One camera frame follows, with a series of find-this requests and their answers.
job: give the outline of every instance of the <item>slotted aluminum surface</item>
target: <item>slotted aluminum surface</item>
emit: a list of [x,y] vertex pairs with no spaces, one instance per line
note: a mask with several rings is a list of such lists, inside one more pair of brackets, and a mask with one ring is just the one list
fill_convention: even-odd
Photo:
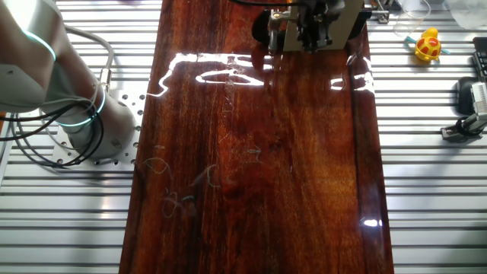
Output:
[[[147,89],[161,1],[57,2],[67,24],[112,43],[114,89],[129,96]],[[439,134],[457,118],[451,89],[475,74],[467,62],[471,41],[487,27],[472,33],[449,13],[433,12],[413,36],[437,27],[452,54],[419,66],[392,32],[395,20],[372,21],[368,30],[396,274],[487,273],[487,139],[455,145]],[[106,51],[70,38],[98,73]],[[30,140],[52,154],[47,135]],[[16,146],[5,158],[0,273],[117,273],[132,175],[54,174]]]

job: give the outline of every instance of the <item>wooden board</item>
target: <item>wooden board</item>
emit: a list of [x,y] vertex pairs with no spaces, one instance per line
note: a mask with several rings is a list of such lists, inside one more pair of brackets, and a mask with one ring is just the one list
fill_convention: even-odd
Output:
[[366,33],[271,58],[261,10],[163,2],[120,273],[393,273]]

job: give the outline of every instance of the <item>scratch mark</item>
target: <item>scratch mark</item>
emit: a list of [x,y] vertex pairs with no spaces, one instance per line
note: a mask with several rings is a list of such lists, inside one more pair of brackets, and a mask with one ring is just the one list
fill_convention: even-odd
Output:
[[207,168],[206,168],[206,174],[207,174],[207,178],[208,178],[208,184],[209,184],[211,187],[213,187],[213,188],[215,188],[215,187],[221,188],[221,186],[214,186],[214,185],[212,185],[212,182],[210,182],[210,169],[211,169],[212,167],[215,167],[215,166],[216,166],[216,164],[213,164],[213,165],[211,165],[211,166],[209,166],[209,167],[207,167]]
[[[151,166],[151,165],[148,163],[149,161],[152,161],[152,160],[159,160],[159,161],[162,161],[162,162],[163,162],[163,163],[166,165],[166,167],[165,167],[165,168],[164,168],[162,171],[157,171],[157,170],[155,170],[155,169],[154,169],[154,168],[153,168],[153,167],[152,167],[152,166]],[[149,159],[145,160],[145,161],[144,161],[144,163],[145,163],[145,165],[147,165],[147,166],[148,166],[148,167],[149,167],[149,168],[150,168],[152,171],[154,171],[156,174],[162,174],[162,173],[163,173],[163,172],[165,172],[166,170],[169,170],[169,175],[170,175],[170,178],[171,178],[171,180],[174,180],[174,178],[173,178],[173,173],[172,173],[172,172],[171,172],[171,170],[170,170],[170,166],[169,166],[169,164],[168,164],[166,161],[164,161],[163,159],[161,159],[161,158],[149,158]]]
[[260,150],[260,148],[256,145],[256,148],[257,149],[249,149],[249,153],[251,154],[256,154],[256,162],[257,163],[262,163],[260,160],[259,160],[259,156],[260,156],[260,152],[262,152]]
[[224,105],[224,106],[222,107],[222,111],[221,111],[221,112],[222,112],[222,113],[223,113],[223,112],[233,112],[233,111],[235,110],[234,105],[233,105],[233,104],[230,102],[230,99],[228,99],[227,97],[226,97],[225,99],[227,100],[228,104],[230,104],[231,110],[225,110],[225,109],[224,109],[225,105]]
[[228,132],[227,135],[225,137],[223,137],[222,140],[218,141],[218,144],[221,143],[221,141],[223,141],[225,138],[227,138],[229,134],[230,134],[230,132]]
[[[171,212],[170,215],[167,215],[166,212],[164,211],[164,209],[166,208],[167,202],[172,202],[174,204],[173,211]],[[177,193],[172,192],[171,194],[169,194],[169,196],[167,196],[167,198],[164,198],[164,204],[162,205],[162,215],[164,215],[165,218],[173,217],[174,212],[176,211],[176,207],[178,207],[178,206],[181,206],[181,204],[179,204],[177,202]]]
[[184,197],[184,198],[181,199],[181,202],[184,202],[184,201],[186,201],[188,199],[194,200],[195,199],[195,196],[193,196],[193,195],[186,196],[186,197]]
[[213,185],[212,182],[210,181],[210,169],[212,169],[213,167],[216,167],[216,164],[212,164],[211,166],[207,167],[202,173],[200,173],[198,175],[198,177],[194,180],[194,182],[192,184],[190,184],[190,186],[195,186],[197,185],[201,179],[203,178],[203,175],[206,173],[206,178],[207,178],[207,181],[208,181],[208,184],[211,186],[211,187],[221,187],[221,186],[216,186],[216,185]]

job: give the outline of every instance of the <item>black object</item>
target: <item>black object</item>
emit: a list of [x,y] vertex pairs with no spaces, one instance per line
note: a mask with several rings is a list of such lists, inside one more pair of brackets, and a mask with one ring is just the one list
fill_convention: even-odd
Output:
[[462,117],[457,120],[457,123],[455,123],[455,129],[457,130],[457,132],[466,137],[475,137],[480,135],[480,133],[482,133],[482,130],[479,130],[477,132],[468,132],[463,128],[463,121],[465,121],[467,118],[468,117]]
[[357,20],[350,31],[349,40],[356,38],[364,29],[367,20],[372,17],[372,11],[362,10],[358,13]]
[[296,7],[305,5],[302,2],[292,2],[292,3],[262,3],[262,2],[252,2],[246,0],[230,0],[230,2],[239,4],[239,5],[248,5],[248,6],[256,6],[256,7]]
[[472,115],[473,109],[472,84],[479,81],[477,77],[462,77],[457,82],[457,112],[463,115]]
[[473,62],[480,81],[487,82],[487,37],[473,38],[473,45],[475,46],[475,53],[473,54]]
[[[259,16],[255,19],[252,24],[252,37],[259,43],[262,43],[266,46],[269,45],[270,37],[269,37],[269,30],[267,27],[269,26],[269,20],[271,16],[271,11],[269,9],[263,10]],[[372,16],[372,11],[370,10],[362,10],[357,16],[355,20],[354,26],[352,31],[349,35],[349,40],[356,38],[364,29],[365,24],[367,23],[367,19]],[[284,48],[284,40],[285,40],[286,31],[280,30],[277,36],[277,44],[278,50],[282,50]]]
[[[259,14],[259,16],[257,16],[256,20],[252,24],[252,37],[266,46],[268,46],[270,42],[269,31],[267,30],[270,16],[271,11],[269,9],[265,9]],[[277,35],[278,50],[282,50],[284,48],[285,36],[286,31],[280,30]]]

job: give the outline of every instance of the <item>cable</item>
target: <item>cable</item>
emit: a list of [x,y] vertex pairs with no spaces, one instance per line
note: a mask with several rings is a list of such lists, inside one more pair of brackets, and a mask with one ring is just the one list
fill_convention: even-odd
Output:
[[[74,158],[73,160],[71,160],[70,162],[68,163],[65,163],[65,164],[60,164],[60,163],[56,163],[56,162],[53,162],[51,161],[50,159],[47,159],[45,157],[43,157],[39,152],[37,152],[34,148],[32,148],[32,146],[30,145],[30,143],[28,142],[28,140],[26,138],[24,138],[24,142],[26,143],[27,147],[37,156],[39,156],[41,159],[43,159],[45,162],[41,162],[41,161],[38,161],[34,158],[32,158],[26,151],[24,148],[22,148],[22,145],[20,143],[20,141],[18,139],[15,140],[15,142],[17,143],[17,146],[19,147],[19,149],[25,154],[26,157],[28,157],[32,162],[38,164],[38,165],[41,165],[41,166],[44,166],[44,167],[70,167],[70,166],[73,166],[73,165],[77,165],[77,164],[80,164],[82,163],[83,161],[86,161],[89,157],[91,157],[91,155],[93,155],[93,153],[100,147],[101,145],[101,142],[103,141],[103,137],[104,137],[104,126],[103,126],[103,121],[100,117],[100,115],[98,113],[95,113],[94,115],[96,117],[96,119],[98,119],[98,122],[100,123],[100,138],[98,140],[98,143],[94,146],[94,148],[91,150],[90,153],[87,154],[90,146],[87,145],[86,146],[86,149],[83,150],[79,156],[77,156],[76,158]],[[11,132],[13,134],[13,136],[16,136],[15,134],[15,130],[14,130],[14,127],[12,126],[13,123],[11,123]],[[20,123],[18,123],[18,128],[19,128],[19,132],[22,134],[22,135],[27,135],[27,134],[24,134],[24,131],[22,129],[22,125]],[[91,134],[91,140],[90,140],[90,144],[93,143],[94,141],[94,138],[95,138],[95,134]]]
[[7,117],[0,117],[0,120],[2,121],[8,121],[8,122],[31,122],[31,121],[38,121],[40,119],[44,119],[44,118],[48,118],[48,117],[51,117],[51,116],[55,116],[59,113],[61,114],[64,114],[66,113],[68,110],[70,110],[71,108],[73,107],[76,107],[80,104],[70,104],[66,107],[62,107],[58,110],[54,110],[53,112],[50,112],[50,113],[46,113],[44,115],[41,115],[41,116],[37,116],[37,117],[24,117],[24,118],[7,118]]
[[[40,120],[40,122],[41,122],[43,125],[44,125],[44,123],[45,123],[45,122],[44,122],[44,119],[41,119],[41,120]],[[84,125],[83,125],[83,126],[82,126],[82,127],[81,127],[81,128],[78,130],[78,131],[77,131],[77,132],[73,132],[73,133],[78,133],[78,132],[80,132],[82,129],[84,129],[86,126],[89,126],[90,124],[91,124],[91,122],[89,122],[89,123],[85,123],[85,124],[84,124]],[[45,130],[46,130],[47,135],[48,135],[48,136],[49,136],[49,137],[50,137],[50,138],[51,138],[51,139],[52,139],[52,140],[53,140],[53,141],[54,141],[54,142],[55,142],[55,143],[56,143],[58,146],[63,147],[64,149],[68,149],[68,150],[77,151],[78,149],[81,149],[81,148],[83,148],[84,146],[86,146],[86,145],[88,144],[88,143],[83,144],[83,145],[81,145],[81,146],[79,146],[79,147],[77,147],[77,148],[74,148],[74,147],[73,147],[73,148],[70,148],[70,147],[67,147],[67,146],[65,146],[65,145],[61,144],[61,143],[60,143],[60,142],[59,142],[59,141],[56,139],[56,137],[54,137],[54,135],[53,135],[53,134],[52,134],[52,133],[49,131],[49,127],[46,127],[46,128],[45,128]]]
[[[34,130],[32,132],[29,132],[29,133],[26,133],[25,135],[20,135],[20,136],[14,135],[12,137],[0,138],[0,142],[15,141],[15,140],[18,140],[18,139],[23,139],[25,137],[29,137],[29,136],[32,136],[34,134],[37,134],[37,133],[43,131],[50,124],[54,123],[54,121],[56,121],[56,119],[58,119],[62,114],[63,114],[63,112],[56,114],[53,118],[51,118],[46,124],[42,125],[39,129],[36,129],[36,130]],[[15,120],[15,119],[14,120],[9,120],[9,122],[12,122],[12,121],[13,122],[21,122],[21,120]]]
[[229,0],[230,2],[239,5],[249,5],[258,7],[296,7],[296,6],[306,6],[303,2],[292,2],[292,3],[262,3],[262,2],[252,2],[244,0]]
[[88,38],[89,40],[96,41],[100,43],[103,47],[105,47],[108,50],[108,60],[106,65],[103,68],[110,69],[110,67],[112,66],[113,58],[115,57],[115,52],[113,51],[113,47],[105,39],[99,37],[98,35],[89,33],[87,31],[77,29],[75,27],[65,26],[65,29],[69,33],[73,33],[81,37]]

